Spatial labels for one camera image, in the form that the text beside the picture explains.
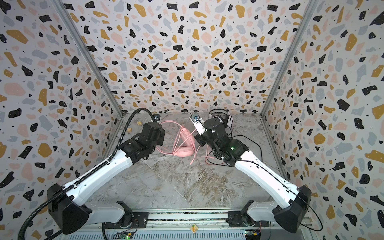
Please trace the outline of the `pink headphones with cable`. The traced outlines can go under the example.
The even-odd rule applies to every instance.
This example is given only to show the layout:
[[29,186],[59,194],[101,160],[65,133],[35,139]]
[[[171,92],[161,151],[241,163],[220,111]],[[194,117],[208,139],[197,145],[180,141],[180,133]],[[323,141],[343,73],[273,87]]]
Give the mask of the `pink headphones with cable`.
[[209,166],[214,166],[213,163],[208,163],[208,160],[212,159],[213,157],[209,157],[209,154],[207,151],[204,157],[197,156],[197,153],[200,147],[196,147],[196,144],[195,144],[196,139],[193,136],[193,133],[196,130],[193,130],[192,132],[190,132],[184,125],[181,125],[178,122],[173,120],[166,120],[161,122],[163,129],[165,129],[165,125],[167,124],[177,125],[179,127],[179,131],[177,132],[177,135],[175,137],[172,149],[169,151],[165,147],[158,146],[156,147],[156,150],[158,152],[167,156],[175,156],[179,158],[193,157],[190,162],[190,165],[192,165],[196,159],[203,158],[206,164],[208,164]]

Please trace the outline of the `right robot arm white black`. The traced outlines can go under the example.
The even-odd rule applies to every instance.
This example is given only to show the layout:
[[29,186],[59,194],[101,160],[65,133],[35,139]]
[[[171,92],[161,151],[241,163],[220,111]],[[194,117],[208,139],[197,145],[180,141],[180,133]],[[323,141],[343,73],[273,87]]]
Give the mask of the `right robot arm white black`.
[[243,172],[273,198],[265,203],[249,201],[240,212],[243,224],[253,227],[260,221],[276,222],[295,234],[310,206],[311,190],[306,186],[297,187],[275,173],[243,142],[230,138],[217,118],[204,121],[193,114],[190,119],[198,132],[195,139],[201,146],[208,145],[225,166]]

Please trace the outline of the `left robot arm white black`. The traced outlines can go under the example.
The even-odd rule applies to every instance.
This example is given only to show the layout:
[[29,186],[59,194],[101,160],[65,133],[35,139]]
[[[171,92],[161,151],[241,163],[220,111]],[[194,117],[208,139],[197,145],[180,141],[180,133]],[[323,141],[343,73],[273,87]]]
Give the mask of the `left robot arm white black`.
[[64,235],[72,234],[83,226],[111,223],[120,228],[135,222],[132,210],[122,201],[112,205],[86,205],[88,199],[120,172],[147,159],[164,142],[165,130],[159,123],[144,124],[141,133],[121,144],[111,160],[105,160],[79,178],[64,186],[54,184],[47,195],[60,197],[48,205],[49,214]]

